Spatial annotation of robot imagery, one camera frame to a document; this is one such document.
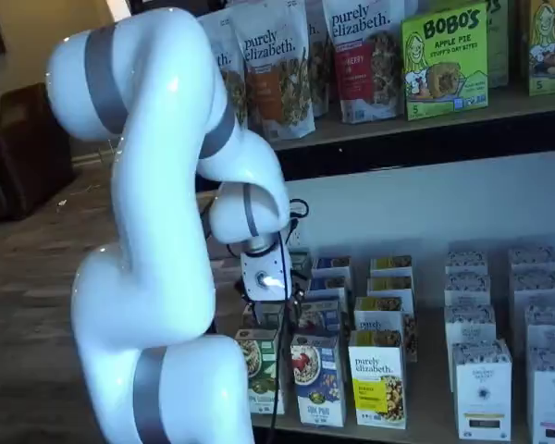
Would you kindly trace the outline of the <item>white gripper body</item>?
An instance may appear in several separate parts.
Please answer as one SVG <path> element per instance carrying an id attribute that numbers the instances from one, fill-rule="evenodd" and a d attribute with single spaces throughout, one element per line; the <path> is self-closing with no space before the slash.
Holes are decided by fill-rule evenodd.
<path id="1" fill-rule="evenodd" d="M 240 255 L 246 295 L 254 302 L 284 302 L 290 297 L 290 257 L 282 247 Z"/>

